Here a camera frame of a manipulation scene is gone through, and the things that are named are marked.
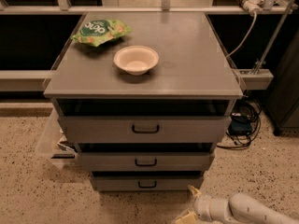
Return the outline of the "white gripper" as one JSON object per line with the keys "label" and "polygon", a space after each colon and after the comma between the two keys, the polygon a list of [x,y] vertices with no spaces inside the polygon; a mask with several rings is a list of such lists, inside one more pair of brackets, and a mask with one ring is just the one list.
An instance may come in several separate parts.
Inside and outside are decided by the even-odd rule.
{"label": "white gripper", "polygon": [[195,213],[191,211],[182,213],[175,219],[175,224],[196,224],[197,217],[207,222],[219,221],[223,224],[230,223],[232,213],[227,199],[202,195],[202,192],[192,185],[189,185],[188,189],[195,198],[193,203]]}

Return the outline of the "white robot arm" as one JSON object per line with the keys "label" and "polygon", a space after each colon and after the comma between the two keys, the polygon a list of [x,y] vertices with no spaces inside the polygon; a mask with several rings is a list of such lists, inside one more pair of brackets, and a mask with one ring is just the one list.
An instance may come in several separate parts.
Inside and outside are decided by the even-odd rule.
{"label": "white robot arm", "polygon": [[294,219],[276,212],[247,194],[236,193],[229,199],[213,198],[194,186],[188,186],[193,196],[192,209],[176,217],[173,224],[299,224]]}

